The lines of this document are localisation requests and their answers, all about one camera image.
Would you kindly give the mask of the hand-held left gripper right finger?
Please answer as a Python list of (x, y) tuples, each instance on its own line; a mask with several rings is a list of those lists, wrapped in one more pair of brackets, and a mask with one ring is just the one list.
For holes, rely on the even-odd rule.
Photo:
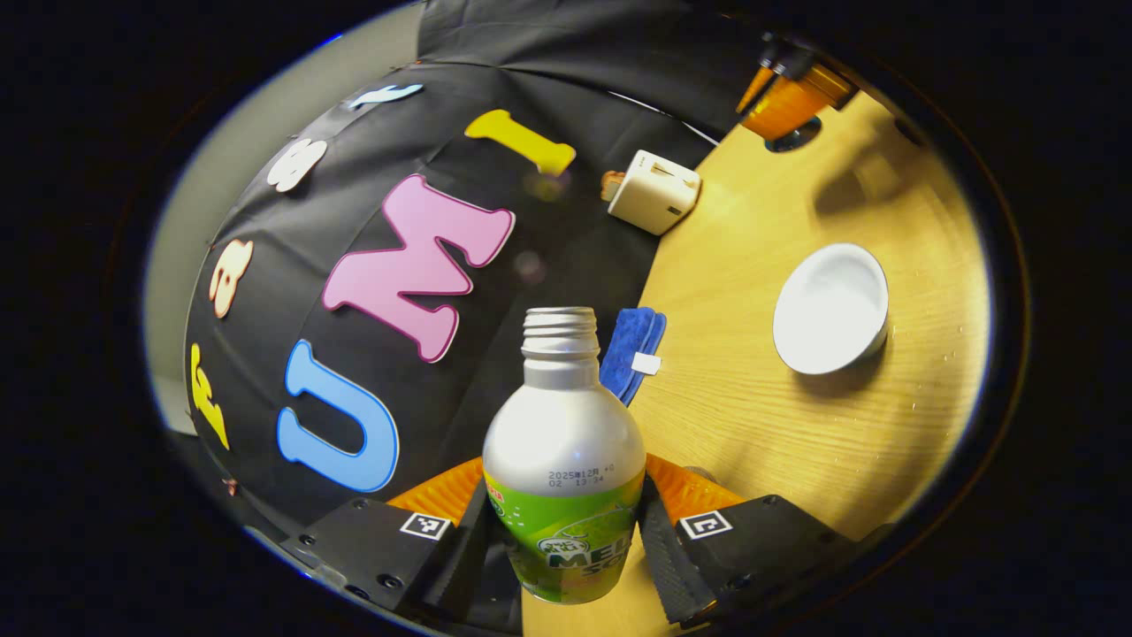
[(781, 494), (746, 499), (648, 455), (640, 540), (671, 625), (736, 625), (809, 596), (875, 545), (846, 537)]

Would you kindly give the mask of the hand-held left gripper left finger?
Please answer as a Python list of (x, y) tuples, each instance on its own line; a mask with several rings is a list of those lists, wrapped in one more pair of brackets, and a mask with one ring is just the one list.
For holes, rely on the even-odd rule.
[(468, 626), (492, 544), (473, 458), (381, 503), (355, 497), (280, 544), (315, 582), (410, 625)]

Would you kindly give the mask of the teal teacup lid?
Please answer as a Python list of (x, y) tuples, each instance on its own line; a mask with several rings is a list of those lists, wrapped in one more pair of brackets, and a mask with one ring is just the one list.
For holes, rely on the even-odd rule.
[(767, 140), (765, 149), (772, 153), (784, 153), (804, 148), (808, 143), (815, 140), (822, 127), (820, 117), (812, 117), (804, 124), (794, 129), (792, 132), (782, 134), (781, 137), (777, 137), (777, 140)]

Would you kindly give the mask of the silver green water bottle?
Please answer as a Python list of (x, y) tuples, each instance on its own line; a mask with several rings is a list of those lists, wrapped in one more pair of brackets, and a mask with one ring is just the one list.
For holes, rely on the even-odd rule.
[(617, 585), (638, 523), (646, 448), (600, 384), (590, 307), (531, 308), (523, 382), (488, 428), (486, 494), (522, 588), (577, 605)]

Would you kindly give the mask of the white teacup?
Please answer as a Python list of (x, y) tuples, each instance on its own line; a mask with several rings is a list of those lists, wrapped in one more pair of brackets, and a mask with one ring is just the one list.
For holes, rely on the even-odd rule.
[(885, 346), (890, 294), (885, 272), (852, 242), (823, 246), (805, 257), (777, 296), (772, 337), (777, 355), (799, 375), (832, 375)]

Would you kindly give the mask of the white toaster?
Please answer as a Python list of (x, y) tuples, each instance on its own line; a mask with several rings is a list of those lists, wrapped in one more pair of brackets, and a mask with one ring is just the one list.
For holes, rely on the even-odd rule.
[(648, 150), (636, 152), (623, 173), (608, 214), (654, 235), (666, 234), (694, 210), (702, 190), (696, 171)]

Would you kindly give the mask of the black backdrop cloth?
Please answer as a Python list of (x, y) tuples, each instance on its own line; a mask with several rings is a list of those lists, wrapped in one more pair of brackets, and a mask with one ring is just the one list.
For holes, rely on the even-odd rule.
[(692, 0), (424, 0), (417, 61), (283, 141), (211, 238), (187, 311), (201, 475), (285, 541), (478, 456), (532, 307), (609, 342), (659, 238), (608, 214), (638, 150), (696, 166), (752, 76)]

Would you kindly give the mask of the blue folded towel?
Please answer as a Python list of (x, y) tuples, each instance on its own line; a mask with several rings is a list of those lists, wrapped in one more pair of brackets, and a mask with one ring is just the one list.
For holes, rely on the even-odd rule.
[(600, 384), (623, 404), (631, 404), (648, 372), (633, 367), (638, 355), (654, 358), (667, 329), (667, 315), (654, 308), (623, 308), (609, 347), (600, 362)]

